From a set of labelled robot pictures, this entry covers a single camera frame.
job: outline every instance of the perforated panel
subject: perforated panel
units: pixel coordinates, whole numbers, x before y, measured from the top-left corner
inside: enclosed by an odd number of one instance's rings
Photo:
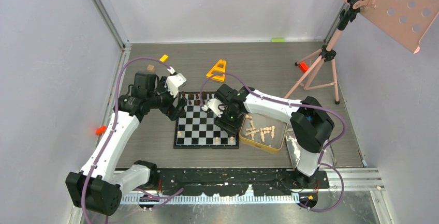
[[[371,0],[360,13],[417,53],[422,37],[439,13],[439,0]]]

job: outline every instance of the orange triangular object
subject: orange triangular object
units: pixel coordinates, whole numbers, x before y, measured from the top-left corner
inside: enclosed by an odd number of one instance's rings
[[[213,66],[212,69],[210,69],[209,72],[206,74],[206,77],[209,78],[213,74],[219,73],[219,72],[226,72],[226,61],[225,60],[222,60],[222,59],[218,60],[218,62],[216,62],[216,64],[215,64],[215,66]],[[226,75],[222,74],[221,76],[214,76],[214,77],[212,77],[212,79],[215,81],[224,83],[224,81],[226,80]]]

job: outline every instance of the yellow-green object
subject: yellow-green object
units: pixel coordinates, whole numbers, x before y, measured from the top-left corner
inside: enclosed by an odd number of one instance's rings
[[[248,116],[251,116],[252,119],[244,119],[241,129],[239,131],[239,142],[254,146],[269,153],[278,153],[282,149],[282,146],[284,144],[287,124],[285,122],[281,122],[279,120],[275,120],[260,114],[248,114]],[[254,135],[254,140],[252,140],[251,136],[245,136],[245,134],[249,132],[246,129],[251,128],[250,120],[253,121],[253,126],[257,130],[259,130],[259,132]],[[272,126],[275,127],[274,138],[271,139],[270,132],[264,135],[265,141],[262,142],[260,129]]]
[[[271,39],[271,42],[285,42],[285,39]]]
[[[163,55],[162,58],[160,59],[160,61],[162,61],[163,63],[166,62],[166,60],[168,60],[169,56],[168,55]]]

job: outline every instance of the gray wall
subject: gray wall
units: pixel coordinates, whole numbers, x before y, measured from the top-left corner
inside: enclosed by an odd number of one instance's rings
[[[437,223],[439,21],[411,54],[357,18],[335,49],[360,147],[379,168],[399,223]]]
[[[341,0],[110,0],[131,43],[324,39]]]
[[[1,0],[1,223],[66,223],[120,50],[91,0]]]

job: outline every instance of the tripod leg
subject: tripod leg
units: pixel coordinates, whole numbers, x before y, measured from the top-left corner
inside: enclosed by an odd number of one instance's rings
[[[314,68],[314,70],[311,72],[310,77],[308,78],[305,86],[303,87],[305,90],[308,89],[308,87],[310,86],[310,84],[313,82],[315,76],[317,75],[318,71],[320,70],[321,66],[323,65],[325,61],[322,59],[320,60],[320,62],[318,63],[318,65]]]
[[[318,49],[317,51],[315,51],[315,52],[311,53],[310,55],[306,56],[305,58],[303,58],[302,60],[299,60],[299,61],[295,62],[294,65],[298,66],[301,62],[303,62],[303,61],[305,61],[307,59],[310,59],[310,58],[312,58],[314,56],[317,56],[320,52],[321,52],[321,49]]]
[[[335,59],[331,61],[332,65],[332,77],[334,79],[334,89],[335,89],[335,104],[340,104],[339,100],[339,83],[337,82],[337,69],[335,67]]]
[[[296,82],[296,84],[289,90],[289,92],[284,96],[284,98],[288,98],[291,93],[299,86],[299,84],[305,80],[306,76],[316,67],[316,65],[321,61],[321,56],[319,56],[316,61],[311,65],[311,67],[303,74],[303,76]]]

